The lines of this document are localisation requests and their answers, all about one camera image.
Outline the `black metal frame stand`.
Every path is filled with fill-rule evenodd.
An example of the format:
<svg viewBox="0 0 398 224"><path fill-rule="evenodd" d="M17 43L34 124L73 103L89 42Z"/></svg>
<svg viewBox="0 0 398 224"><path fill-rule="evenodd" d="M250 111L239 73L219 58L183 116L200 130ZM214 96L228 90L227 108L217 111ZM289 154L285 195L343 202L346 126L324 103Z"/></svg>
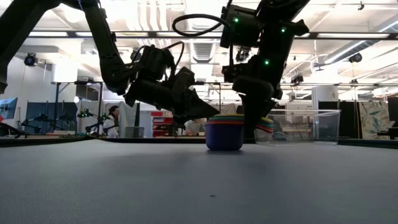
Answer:
<svg viewBox="0 0 398 224"><path fill-rule="evenodd" d="M69 85L84 85L88 86L89 84L94 85L98 84L99 85L99 91L98 91L98 114L96 115L97 122L95 123L95 128L97 130L97 134L100 133L100 124L101 124L101 111L102 111L102 100L103 100L103 87L104 84L103 82L97 82L94 81L93 79L89 79L87 81L82 81L82 80L77 80L74 82L51 82L52 85L56 86L56 94L55 94L55 104L54 104L54 112L53 112L53 123L51 125L53 131L56 130L57 127L57 115L58 115L58 99L59 99L59 94Z"/></svg>

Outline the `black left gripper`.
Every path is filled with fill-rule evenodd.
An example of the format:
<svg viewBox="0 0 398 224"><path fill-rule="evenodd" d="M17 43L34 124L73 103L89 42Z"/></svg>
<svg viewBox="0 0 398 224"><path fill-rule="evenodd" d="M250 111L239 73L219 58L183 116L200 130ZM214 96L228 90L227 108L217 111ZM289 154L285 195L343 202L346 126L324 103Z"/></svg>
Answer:
<svg viewBox="0 0 398 224"><path fill-rule="evenodd" d="M158 110L171 111L176 115L174 122L177 124L218 114L216 108L199 98L196 90L189 89L194 81L195 74L187 67L181 68L167 81L138 78L131 83L124 100L130 106L135 101L140 101L155 106Z"/></svg>

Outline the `person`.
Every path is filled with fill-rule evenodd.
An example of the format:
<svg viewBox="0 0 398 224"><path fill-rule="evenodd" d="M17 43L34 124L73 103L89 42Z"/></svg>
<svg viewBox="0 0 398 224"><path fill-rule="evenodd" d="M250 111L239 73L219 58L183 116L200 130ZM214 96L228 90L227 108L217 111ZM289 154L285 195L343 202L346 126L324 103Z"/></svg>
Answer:
<svg viewBox="0 0 398 224"><path fill-rule="evenodd" d="M108 110L108 116L103 123L103 132L108 138L119 137L119 106L111 106Z"/></svg>
<svg viewBox="0 0 398 224"><path fill-rule="evenodd" d="M185 123L185 134L187 136L199 136L205 132L206 118L189 120Z"/></svg>

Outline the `green measuring cup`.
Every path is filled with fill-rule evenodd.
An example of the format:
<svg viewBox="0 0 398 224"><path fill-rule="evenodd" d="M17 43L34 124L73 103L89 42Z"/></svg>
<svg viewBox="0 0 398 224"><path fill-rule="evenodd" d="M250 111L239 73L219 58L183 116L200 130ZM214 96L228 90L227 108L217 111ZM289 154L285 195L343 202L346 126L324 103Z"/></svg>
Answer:
<svg viewBox="0 0 398 224"><path fill-rule="evenodd" d="M244 121L245 118L238 117L238 118L230 118L230 117L216 117L216 118L210 118L209 121ZM265 122L263 121L262 123L264 124L273 124L274 122Z"/></svg>

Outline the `black partition panel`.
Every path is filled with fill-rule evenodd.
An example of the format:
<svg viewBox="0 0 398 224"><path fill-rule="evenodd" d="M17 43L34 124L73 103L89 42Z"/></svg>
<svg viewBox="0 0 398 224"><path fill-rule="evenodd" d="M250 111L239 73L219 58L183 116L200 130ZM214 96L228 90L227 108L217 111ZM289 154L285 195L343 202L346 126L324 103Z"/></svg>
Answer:
<svg viewBox="0 0 398 224"><path fill-rule="evenodd" d="M358 139L361 137L359 107L353 101L319 101L320 110L340 110L339 138Z"/></svg>

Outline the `red measuring cup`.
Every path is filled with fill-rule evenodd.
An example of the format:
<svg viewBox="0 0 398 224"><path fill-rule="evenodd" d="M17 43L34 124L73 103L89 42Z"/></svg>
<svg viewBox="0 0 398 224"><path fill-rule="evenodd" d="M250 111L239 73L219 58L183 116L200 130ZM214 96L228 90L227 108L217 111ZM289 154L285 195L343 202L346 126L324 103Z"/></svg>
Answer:
<svg viewBox="0 0 398 224"><path fill-rule="evenodd" d="M210 121L210 122L206 123L206 126L211 126L211 125L213 125L213 126L222 126L222 125L224 125L224 126L240 126L240 127L243 127L244 123L242 121ZM262 123L260 123L260 124L255 125L254 128L255 129L261 129L261 130L269 132L269 133L274 131L273 124L262 124Z"/></svg>

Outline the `blue screen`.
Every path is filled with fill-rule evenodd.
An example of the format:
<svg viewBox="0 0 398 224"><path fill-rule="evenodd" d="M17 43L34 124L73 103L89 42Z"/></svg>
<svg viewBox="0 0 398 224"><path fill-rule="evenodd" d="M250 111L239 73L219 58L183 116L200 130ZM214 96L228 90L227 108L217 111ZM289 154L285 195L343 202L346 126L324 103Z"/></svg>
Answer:
<svg viewBox="0 0 398 224"><path fill-rule="evenodd" d="M0 118L5 121L14 121L17 111L18 98L7 98L0 100Z"/></svg>

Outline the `clear plastic basket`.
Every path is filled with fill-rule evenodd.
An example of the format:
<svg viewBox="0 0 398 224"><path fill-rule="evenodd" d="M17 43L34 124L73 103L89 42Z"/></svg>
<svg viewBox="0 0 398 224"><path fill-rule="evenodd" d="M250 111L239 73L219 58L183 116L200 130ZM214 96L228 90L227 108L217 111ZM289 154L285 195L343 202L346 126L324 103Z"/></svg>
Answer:
<svg viewBox="0 0 398 224"><path fill-rule="evenodd" d="M338 143L340 110L274 109L267 118L272 132L256 129L256 143L265 146L331 145Z"/></svg>

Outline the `purple measuring cup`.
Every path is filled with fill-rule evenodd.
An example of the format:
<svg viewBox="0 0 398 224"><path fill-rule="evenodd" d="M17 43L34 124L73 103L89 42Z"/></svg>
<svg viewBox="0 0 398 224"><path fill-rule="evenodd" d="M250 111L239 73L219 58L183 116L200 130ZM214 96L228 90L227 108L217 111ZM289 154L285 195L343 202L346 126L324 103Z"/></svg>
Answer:
<svg viewBox="0 0 398 224"><path fill-rule="evenodd" d="M208 132L205 128L206 146L211 151L238 151L243 146L244 130L232 128L221 131L216 128Z"/></svg>

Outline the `white ceiling air vent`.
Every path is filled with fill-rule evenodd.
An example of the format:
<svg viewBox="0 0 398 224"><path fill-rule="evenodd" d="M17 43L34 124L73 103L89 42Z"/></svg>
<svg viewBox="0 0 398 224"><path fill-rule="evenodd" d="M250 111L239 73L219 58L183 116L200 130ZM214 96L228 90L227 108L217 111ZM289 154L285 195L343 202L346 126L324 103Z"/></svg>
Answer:
<svg viewBox="0 0 398 224"><path fill-rule="evenodd" d="M208 63L212 61L216 53L217 45L208 42L193 42L191 43L192 59L196 63Z"/></svg>

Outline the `teal measuring cup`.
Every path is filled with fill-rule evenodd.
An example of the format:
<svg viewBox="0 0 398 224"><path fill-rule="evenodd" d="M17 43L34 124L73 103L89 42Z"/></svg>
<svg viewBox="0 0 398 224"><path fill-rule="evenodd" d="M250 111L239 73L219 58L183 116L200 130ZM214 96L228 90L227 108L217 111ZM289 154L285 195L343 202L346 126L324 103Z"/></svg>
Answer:
<svg viewBox="0 0 398 224"><path fill-rule="evenodd" d="M207 124L230 124L230 125L244 125L242 120L215 120L208 121ZM272 123L258 123L255 125L256 128L260 129L273 129L274 125Z"/></svg>

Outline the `blue measuring cup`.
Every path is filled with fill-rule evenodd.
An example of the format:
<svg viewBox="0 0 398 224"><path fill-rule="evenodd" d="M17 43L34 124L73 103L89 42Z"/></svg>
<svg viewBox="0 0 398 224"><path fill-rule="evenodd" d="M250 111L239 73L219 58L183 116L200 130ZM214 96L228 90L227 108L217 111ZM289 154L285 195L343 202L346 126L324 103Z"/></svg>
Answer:
<svg viewBox="0 0 398 224"><path fill-rule="evenodd" d="M210 118L208 120L209 123L229 123L229 124L244 124L245 120L243 117L214 117L214 118ZM260 122L258 122L256 124L256 126L264 126L264 127L268 127L268 128L272 128L274 126L274 123L271 121L266 121L264 119L260 120Z"/></svg>

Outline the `leaf print curtain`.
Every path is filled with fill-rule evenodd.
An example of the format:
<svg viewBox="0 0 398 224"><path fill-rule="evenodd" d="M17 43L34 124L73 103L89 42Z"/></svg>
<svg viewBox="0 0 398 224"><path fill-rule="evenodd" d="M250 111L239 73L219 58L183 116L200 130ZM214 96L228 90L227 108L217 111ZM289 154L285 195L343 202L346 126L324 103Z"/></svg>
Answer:
<svg viewBox="0 0 398 224"><path fill-rule="evenodd" d="M390 125L388 104L385 101L359 102L359 113L363 139L388 139L387 136L377 135L385 131Z"/></svg>

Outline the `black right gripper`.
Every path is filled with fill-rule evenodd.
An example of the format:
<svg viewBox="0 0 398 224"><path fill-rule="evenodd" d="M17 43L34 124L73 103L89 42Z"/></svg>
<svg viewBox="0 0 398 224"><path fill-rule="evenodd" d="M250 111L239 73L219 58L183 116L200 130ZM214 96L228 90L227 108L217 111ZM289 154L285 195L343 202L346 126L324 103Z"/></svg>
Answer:
<svg viewBox="0 0 398 224"><path fill-rule="evenodd" d="M280 88L280 81L277 81L280 73L268 58L255 55L247 63L223 66L222 74L225 82L233 83L234 91L245 94L241 96L244 109L244 137L254 139L256 123L262 123L275 106L275 101L270 98L278 100L282 98L283 91ZM261 103L259 120L256 101L247 95L266 99Z"/></svg>

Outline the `grey hanging cloth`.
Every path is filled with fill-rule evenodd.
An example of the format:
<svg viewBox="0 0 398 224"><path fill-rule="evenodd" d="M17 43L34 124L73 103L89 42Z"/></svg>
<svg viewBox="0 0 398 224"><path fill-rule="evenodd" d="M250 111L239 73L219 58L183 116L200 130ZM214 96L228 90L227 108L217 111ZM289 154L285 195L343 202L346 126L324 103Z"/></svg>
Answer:
<svg viewBox="0 0 398 224"><path fill-rule="evenodd" d="M125 104L121 101L119 103L120 115L119 115L119 130L121 138L132 138L136 132L136 112L137 104L133 107Z"/></svg>

